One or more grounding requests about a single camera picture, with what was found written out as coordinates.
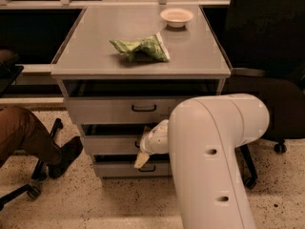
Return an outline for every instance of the drawer handle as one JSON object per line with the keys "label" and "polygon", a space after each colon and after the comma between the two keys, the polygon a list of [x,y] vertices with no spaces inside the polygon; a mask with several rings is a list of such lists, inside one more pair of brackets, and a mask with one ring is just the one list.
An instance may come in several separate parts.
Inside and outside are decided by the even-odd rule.
{"label": "drawer handle", "polygon": [[137,141],[134,142],[134,146],[135,146],[136,148],[140,148],[140,145],[137,144]]}
{"label": "drawer handle", "polygon": [[132,104],[132,110],[134,112],[153,112],[156,110],[156,105],[154,104],[152,109],[137,109],[133,104]]}
{"label": "drawer handle", "polygon": [[151,169],[143,169],[143,168],[139,169],[139,172],[154,172],[154,171],[155,171],[155,165],[153,165]]}

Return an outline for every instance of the person's foot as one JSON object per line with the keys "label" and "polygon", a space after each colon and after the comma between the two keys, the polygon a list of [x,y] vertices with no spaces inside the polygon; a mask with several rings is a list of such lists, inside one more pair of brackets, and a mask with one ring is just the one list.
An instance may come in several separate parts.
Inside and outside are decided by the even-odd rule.
{"label": "person's foot", "polygon": [[49,177],[56,179],[61,177],[69,168],[69,166],[79,157],[82,153],[83,145],[79,136],[75,136],[67,142],[61,149],[61,161],[56,165],[48,165]]}

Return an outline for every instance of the terrazzo floor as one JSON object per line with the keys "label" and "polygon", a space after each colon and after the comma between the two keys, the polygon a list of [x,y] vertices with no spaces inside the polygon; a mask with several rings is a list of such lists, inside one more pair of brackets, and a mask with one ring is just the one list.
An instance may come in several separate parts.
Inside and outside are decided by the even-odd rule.
{"label": "terrazzo floor", "polygon": [[[59,145],[78,135],[66,111],[33,112],[48,129],[56,117],[62,119]],[[287,140],[284,155],[277,155],[273,145],[260,139],[250,147],[258,182],[247,194],[256,228],[305,228],[305,139]],[[31,182],[36,161],[12,156],[0,170],[0,197]],[[182,228],[171,177],[101,180],[83,152],[62,177],[36,185],[42,191],[37,200],[24,194],[0,212],[1,229]]]}

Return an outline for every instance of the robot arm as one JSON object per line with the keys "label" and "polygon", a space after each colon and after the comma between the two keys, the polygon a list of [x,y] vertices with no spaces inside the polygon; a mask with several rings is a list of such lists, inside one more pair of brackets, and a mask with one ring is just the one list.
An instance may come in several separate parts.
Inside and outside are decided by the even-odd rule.
{"label": "robot arm", "polygon": [[265,105],[248,94],[192,98],[159,125],[141,150],[169,152],[184,228],[255,228],[234,149],[265,133]]}

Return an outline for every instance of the brown pants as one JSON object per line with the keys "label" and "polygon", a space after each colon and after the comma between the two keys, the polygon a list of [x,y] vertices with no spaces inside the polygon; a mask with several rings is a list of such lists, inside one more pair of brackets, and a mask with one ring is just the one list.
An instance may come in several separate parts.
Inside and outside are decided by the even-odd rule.
{"label": "brown pants", "polygon": [[0,168],[18,148],[47,164],[61,160],[59,147],[30,111],[9,107],[0,111]]}

